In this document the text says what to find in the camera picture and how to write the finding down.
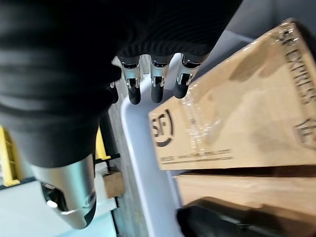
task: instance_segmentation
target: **robotic hand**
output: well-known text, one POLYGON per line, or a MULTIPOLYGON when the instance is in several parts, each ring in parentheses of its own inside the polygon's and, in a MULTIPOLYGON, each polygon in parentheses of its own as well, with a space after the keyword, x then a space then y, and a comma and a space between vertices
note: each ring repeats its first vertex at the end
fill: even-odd
POLYGON ((113 58, 138 104, 139 57, 149 54, 158 103, 181 52, 174 95, 183 98, 241 1, 1 1, 0 124, 47 205, 73 228, 88 226, 96 209, 92 154, 98 119, 114 100, 109 87, 121 76, 113 58))

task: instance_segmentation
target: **black fabric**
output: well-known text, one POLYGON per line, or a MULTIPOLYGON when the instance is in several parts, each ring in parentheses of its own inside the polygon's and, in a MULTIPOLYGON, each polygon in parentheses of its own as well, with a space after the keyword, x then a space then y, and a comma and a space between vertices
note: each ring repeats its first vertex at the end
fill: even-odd
MULTIPOLYGON (((115 55, 202 59, 240 3, 2 0, 0 124, 32 164, 83 159, 94 152, 99 117, 117 100, 108 90, 121 76, 115 55)), ((129 97, 138 104, 139 89, 129 97)))

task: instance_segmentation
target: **black fingertip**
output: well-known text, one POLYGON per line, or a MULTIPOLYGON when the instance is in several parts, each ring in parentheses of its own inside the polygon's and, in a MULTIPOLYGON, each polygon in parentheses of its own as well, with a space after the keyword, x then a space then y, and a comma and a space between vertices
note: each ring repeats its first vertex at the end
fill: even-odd
POLYGON ((178 82, 176 82, 174 89, 173 89, 173 95, 178 98, 178 99, 182 99, 183 97, 186 96, 187 92, 188 92, 188 85, 185 84, 178 84, 178 82))
POLYGON ((152 85, 152 101, 155 103, 160 103, 163 98, 163 87, 161 87, 159 84, 156 86, 152 85))
POLYGON ((128 97, 129 97, 129 101, 133 105, 139 104, 139 102, 140 102, 140 89, 135 88, 135 87, 128 89, 128 97))

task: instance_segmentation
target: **black plastic part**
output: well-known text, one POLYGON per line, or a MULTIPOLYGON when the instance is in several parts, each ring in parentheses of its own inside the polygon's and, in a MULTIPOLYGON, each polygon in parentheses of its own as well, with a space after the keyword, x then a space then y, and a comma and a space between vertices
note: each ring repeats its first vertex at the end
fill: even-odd
POLYGON ((117 86, 114 85, 113 88, 110 87, 111 93, 113 95, 113 101, 112 104, 115 104, 117 101, 119 101, 119 94, 118 94, 118 89, 117 86))
POLYGON ((173 95, 178 98, 178 99, 182 99, 183 97, 186 96, 187 92, 188 92, 188 85, 185 84, 178 84, 178 82, 176 81, 175 85, 174 85, 174 89, 173 89, 173 95))
POLYGON ((152 62, 169 63, 174 54, 168 56, 150 55, 152 62))
POLYGON ((152 85, 152 101, 160 103, 163 98, 163 87, 158 83, 156 86, 152 85))
POLYGON ((95 203, 93 207, 91 208, 91 210, 84 216, 84 219, 87 222, 86 227, 90 225, 90 223, 92 222, 96 207, 97 207, 97 201, 95 200, 95 203))
POLYGON ((132 86, 130 89, 128 89, 128 97, 129 101, 133 105, 138 105, 140 102, 140 88, 132 86))
POLYGON ((105 112, 100 117, 99 124, 105 151, 107 155, 113 158, 118 153, 118 150, 115 144, 109 112, 105 112))
POLYGON ((204 199, 179 209, 177 220, 185 237, 285 236, 280 222, 271 214, 204 199))

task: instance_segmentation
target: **yellow metal frame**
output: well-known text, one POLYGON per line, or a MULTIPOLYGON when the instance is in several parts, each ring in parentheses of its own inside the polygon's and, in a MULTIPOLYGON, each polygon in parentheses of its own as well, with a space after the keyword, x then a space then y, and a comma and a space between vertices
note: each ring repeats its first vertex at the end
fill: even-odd
POLYGON ((15 150, 9 134, 0 127, 0 159, 3 172, 3 184, 12 186, 19 184, 18 174, 16 170, 16 160, 14 157, 15 150))
POLYGON ((96 154, 97 154, 97 158, 98 159, 106 160, 106 159, 110 159, 111 158, 110 156, 107 156, 107 154, 105 152, 105 148, 104 148, 104 143, 103 143, 103 138, 102 138, 100 127, 98 128, 98 132, 97 132, 97 139, 96 139, 96 142, 95 142, 95 150, 96 150, 96 154))

